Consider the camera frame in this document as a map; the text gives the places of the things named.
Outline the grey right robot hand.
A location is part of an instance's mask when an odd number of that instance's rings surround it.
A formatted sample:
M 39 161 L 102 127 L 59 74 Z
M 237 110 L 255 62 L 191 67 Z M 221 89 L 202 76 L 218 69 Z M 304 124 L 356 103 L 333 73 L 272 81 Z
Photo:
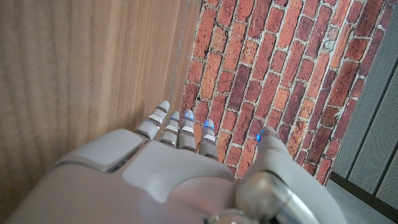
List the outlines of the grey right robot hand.
M 218 160 L 212 120 L 168 101 L 60 158 L 9 223 L 344 223 L 336 200 L 290 156 L 275 129 L 240 181 Z

